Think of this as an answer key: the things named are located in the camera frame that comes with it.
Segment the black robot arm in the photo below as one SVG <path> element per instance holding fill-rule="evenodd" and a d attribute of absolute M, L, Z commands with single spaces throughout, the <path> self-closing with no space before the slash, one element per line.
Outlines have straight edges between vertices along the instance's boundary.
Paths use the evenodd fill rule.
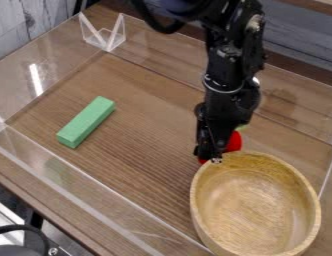
<path fill-rule="evenodd" d="M 256 74 L 265 67 L 265 12 L 258 0 L 161 0 L 173 23 L 162 24 L 145 0 L 131 0 L 143 21 L 173 34 L 189 22 L 205 30 L 207 66 L 202 77 L 205 100 L 195 106 L 194 155 L 218 163 L 235 130 L 248 125 L 261 102 Z"/>

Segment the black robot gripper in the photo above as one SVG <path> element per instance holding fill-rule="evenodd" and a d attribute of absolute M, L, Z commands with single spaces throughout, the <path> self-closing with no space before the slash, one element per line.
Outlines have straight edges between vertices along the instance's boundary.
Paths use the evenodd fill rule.
<path fill-rule="evenodd" d="M 222 162 L 222 154 L 234 130 L 246 125 L 261 102 L 260 83 L 252 79 L 234 92 L 207 89 L 205 101 L 194 108 L 197 118 L 195 149 L 198 158 Z"/>

